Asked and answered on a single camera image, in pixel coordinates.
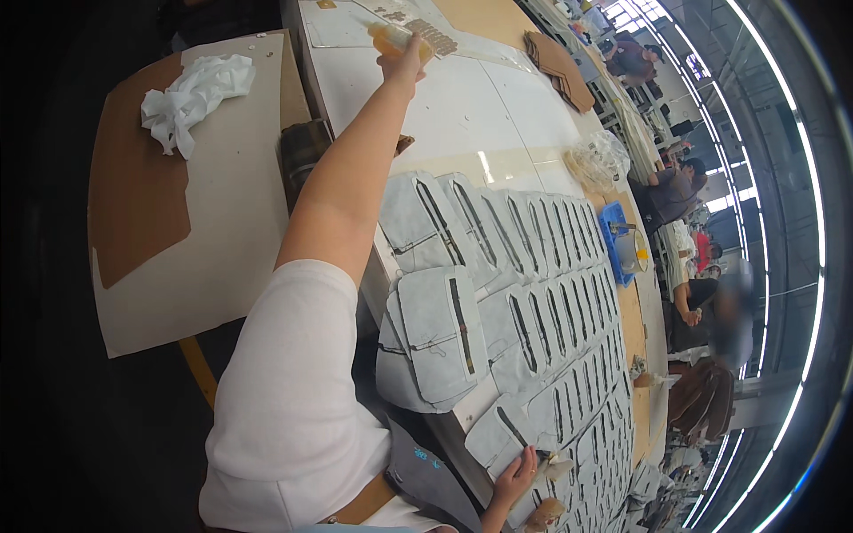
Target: orange glue bottle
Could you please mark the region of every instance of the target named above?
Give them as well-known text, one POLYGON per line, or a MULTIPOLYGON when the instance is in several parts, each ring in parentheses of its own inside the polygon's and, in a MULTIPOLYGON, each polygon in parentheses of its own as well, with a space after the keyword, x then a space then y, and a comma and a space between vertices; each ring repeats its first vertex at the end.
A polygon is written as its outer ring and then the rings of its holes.
MULTIPOLYGON (((409 45, 409 40, 412 38, 412 31, 398 24, 382 24, 374 22, 368 26, 368 35, 374 38, 374 48, 379 50, 383 55, 403 55, 406 46, 409 45)), ((431 60, 435 55, 435 50, 426 40, 421 42, 421 47, 418 49, 418 56, 421 58, 421 65, 426 65, 427 61, 431 60)))

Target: crumpled white rag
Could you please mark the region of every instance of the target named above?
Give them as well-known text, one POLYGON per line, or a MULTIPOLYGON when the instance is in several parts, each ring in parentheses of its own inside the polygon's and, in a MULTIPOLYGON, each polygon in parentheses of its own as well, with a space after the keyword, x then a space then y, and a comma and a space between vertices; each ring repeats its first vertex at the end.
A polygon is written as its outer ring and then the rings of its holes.
POLYGON ((163 145, 163 154, 172 155, 177 146, 189 159, 195 141, 189 129, 201 122, 232 96, 249 94, 255 79, 252 58, 234 54, 200 57, 183 69, 165 92, 150 90, 142 101, 142 127, 163 145))

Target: brown cardboard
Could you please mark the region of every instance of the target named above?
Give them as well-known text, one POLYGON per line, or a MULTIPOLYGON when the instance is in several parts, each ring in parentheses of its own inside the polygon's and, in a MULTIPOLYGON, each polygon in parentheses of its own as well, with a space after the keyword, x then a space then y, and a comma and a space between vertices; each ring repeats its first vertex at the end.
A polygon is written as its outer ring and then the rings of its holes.
POLYGON ((595 98, 583 82, 583 76, 568 51, 541 33, 527 32, 525 41, 528 55, 540 71, 552 76, 554 88, 580 113, 592 109, 595 98))
POLYGON ((148 90, 165 89, 182 71, 181 55, 172 54, 120 83, 104 102, 89 176, 89 243, 104 288, 189 235, 187 162, 163 155, 139 110, 148 90))
POLYGON ((525 49, 525 32, 539 32, 513 0, 432 0, 455 29, 525 49))

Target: white cloth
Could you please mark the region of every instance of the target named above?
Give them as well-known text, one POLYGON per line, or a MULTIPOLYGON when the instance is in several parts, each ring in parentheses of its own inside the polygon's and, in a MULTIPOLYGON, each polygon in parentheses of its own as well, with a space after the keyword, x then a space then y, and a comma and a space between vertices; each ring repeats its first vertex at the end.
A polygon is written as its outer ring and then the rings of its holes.
POLYGON ((216 111, 225 98, 245 96, 252 88, 255 67, 252 58, 234 54, 200 57, 165 92, 150 90, 142 101, 142 127, 172 155, 177 146, 184 159, 195 148, 189 129, 216 111))
POLYGON ((678 448, 672 452, 670 458, 670 471, 681 466, 689 466, 690 470, 699 468, 702 464, 702 453, 696 448, 678 448))
MULTIPOLYGON (((219 382, 199 513, 247 533, 315 524, 389 461, 391 436, 356 401, 357 290, 322 261, 281 266, 243 324, 219 382)), ((395 497, 365 525, 440 523, 395 497)))

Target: dark hair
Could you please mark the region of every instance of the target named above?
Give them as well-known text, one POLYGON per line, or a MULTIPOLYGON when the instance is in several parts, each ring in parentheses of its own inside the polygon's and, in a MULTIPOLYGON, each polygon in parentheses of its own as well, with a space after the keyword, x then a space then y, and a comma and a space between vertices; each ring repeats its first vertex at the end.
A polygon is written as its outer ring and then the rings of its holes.
POLYGON ((666 63, 666 61, 664 61, 664 51, 661 50, 657 44, 647 44, 645 48, 646 50, 657 54, 661 63, 666 63))
POLYGON ((699 159, 698 157, 686 159, 682 163, 682 168, 685 166, 693 168, 693 171, 696 172, 696 176, 701 176, 702 174, 705 174, 705 163, 702 162, 702 159, 699 159))

